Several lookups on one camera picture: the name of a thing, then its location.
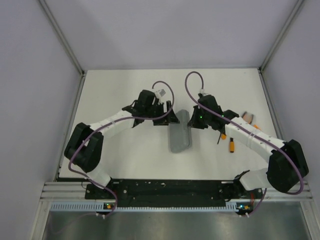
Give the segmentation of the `orange pliers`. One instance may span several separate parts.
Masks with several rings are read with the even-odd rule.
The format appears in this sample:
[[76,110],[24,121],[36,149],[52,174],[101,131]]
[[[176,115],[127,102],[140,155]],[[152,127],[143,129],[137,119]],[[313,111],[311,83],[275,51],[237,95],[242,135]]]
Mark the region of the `orange pliers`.
[[243,114],[242,114],[242,118],[244,121],[246,121],[248,124],[252,125],[253,122],[254,122],[254,119],[255,119],[255,115],[250,113],[250,112],[247,112],[245,111]]

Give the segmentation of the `orange black screwdriver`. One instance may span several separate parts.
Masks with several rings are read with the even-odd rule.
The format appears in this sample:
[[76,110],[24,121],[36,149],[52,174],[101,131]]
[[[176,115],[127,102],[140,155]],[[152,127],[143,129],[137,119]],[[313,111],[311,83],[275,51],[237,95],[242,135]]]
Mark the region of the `orange black screwdriver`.
[[229,152],[234,153],[235,152],[235,142],[234,139],[231,137],[229,139]]
[[226,138],[227,138],[227,136],[226,136],[225,134],[220,133],[219,138],[218,138],[218,141],[217,141],[217,144],[220,143],[220,140],[225,140]]

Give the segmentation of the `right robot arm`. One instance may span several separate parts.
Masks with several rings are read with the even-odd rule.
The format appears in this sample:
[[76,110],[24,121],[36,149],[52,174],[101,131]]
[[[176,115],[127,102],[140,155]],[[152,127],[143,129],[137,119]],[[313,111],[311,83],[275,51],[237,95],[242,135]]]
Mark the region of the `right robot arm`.
[[272,137],[246,122],[232,110],[222,111],[216,98],[200,93],[194,99],[194,111],[189,126],[195,129],[212,128],[258,154],[267,167],[246,170],[237,177],[233,192],[245,198],[254,189],[274,188],[288,195],[298,195],[304,189],[303,178],[309,168],[301,144],[292,139],[285,141]]

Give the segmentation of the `grey plastic tool case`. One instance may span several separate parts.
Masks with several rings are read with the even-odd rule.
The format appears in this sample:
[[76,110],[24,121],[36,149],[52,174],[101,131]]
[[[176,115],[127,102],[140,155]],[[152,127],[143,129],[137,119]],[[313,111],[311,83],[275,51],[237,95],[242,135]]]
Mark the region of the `grey plastic tool case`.
[[168,146],[174,153],[182,153],[192,147],[192,132],[188,126],[190,114],[182,109],[176,113],[179,123],[170,123],[168,128]]

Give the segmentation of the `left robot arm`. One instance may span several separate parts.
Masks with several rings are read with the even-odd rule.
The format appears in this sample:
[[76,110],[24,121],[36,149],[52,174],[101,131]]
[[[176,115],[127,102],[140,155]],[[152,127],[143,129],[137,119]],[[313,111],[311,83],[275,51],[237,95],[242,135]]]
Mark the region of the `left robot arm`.
[[178,124],[180,121],[173,110],[175,97],[164,103],[161,101],[164,94],[163,89],[156,92],[144,89],[138,99],[115,115],[96,123],[78,123],[64,150],[69,170],[96,185],[96,192],[102,198],[109,198],[114,191],[109,183],[112,177],[100,164],[104,140],[133,129],[144,121],[151,121],[154,126]]

